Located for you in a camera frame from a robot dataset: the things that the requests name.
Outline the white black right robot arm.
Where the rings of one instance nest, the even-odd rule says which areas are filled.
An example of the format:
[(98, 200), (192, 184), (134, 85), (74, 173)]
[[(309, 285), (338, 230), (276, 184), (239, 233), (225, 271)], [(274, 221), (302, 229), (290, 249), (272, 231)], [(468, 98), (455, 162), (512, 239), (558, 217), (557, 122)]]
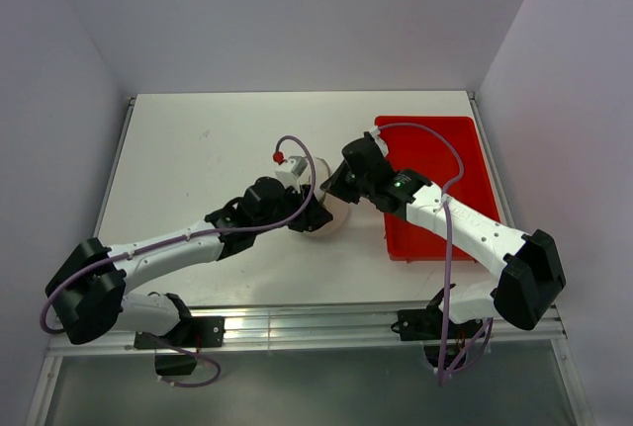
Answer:
[(430, 330), (438, 336), (490, 317), (529, 331), (566, 284), (550, 234), (505, 226), (449, 196), (425, 176), (395, 170), (386, 144), (370, 132), (343, 148), (341, 164), (321, 187), (348, 204), (366, 199), (381, 213), (444, 238), (449, 249), (464, 251), (490, 273), (487, 281), (441, 290), (427, 315)]

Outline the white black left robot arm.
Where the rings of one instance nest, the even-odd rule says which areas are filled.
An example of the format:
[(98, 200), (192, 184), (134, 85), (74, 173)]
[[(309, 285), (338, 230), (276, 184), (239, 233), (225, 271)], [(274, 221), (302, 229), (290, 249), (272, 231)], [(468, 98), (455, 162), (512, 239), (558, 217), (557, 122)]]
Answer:
[(45, 287), (45, 311), (60, 325), (41, 324), (73, 345), (115, 330), (160, 337), (181, 346), (193, 333), (186, 303), (172, 293), (140, 295), (137, 288), (194, 265), (219, 262), (254, 245), (258, 235), (287, 227), (312, 233), (333, 221), (311, 185), (284, 186), (261, 177), (240, 197), (172, 233), (123, 245), (92, 237), (80, 242)]

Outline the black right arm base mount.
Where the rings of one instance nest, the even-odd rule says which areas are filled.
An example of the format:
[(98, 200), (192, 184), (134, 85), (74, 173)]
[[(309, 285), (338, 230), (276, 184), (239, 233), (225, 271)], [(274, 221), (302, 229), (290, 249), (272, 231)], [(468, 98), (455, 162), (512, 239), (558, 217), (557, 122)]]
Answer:
[[(439, 308), (402, 309), (397, 312), (397, 320), (390, 326), (391, 331), (403, 342), (440, 341), (443, 313)], [(483, 326), (481, 320), (471, 320), (462, 324), (448, 323), (448, 345), (445, 366), (448, 367), (460, 351)]]

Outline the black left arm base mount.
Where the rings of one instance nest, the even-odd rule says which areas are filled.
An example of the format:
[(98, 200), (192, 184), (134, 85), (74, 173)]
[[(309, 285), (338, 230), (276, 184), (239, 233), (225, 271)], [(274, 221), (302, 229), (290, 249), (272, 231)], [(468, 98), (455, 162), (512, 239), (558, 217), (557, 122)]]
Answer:
[(205, 365), (215, 370), (203, 384), (214, 383), (220, 378), (222, 367), (204, 350), (222, 347), (225, 332), (222, 316), (194, 316), (163, 336), (137, 333), (133, 347), (137, 351), (154, 352), (154, 371), (161, 381), (180, 387), (194, 387), (193, 383), (185, 383), (182, 378), (191, 376), (197, 367)]

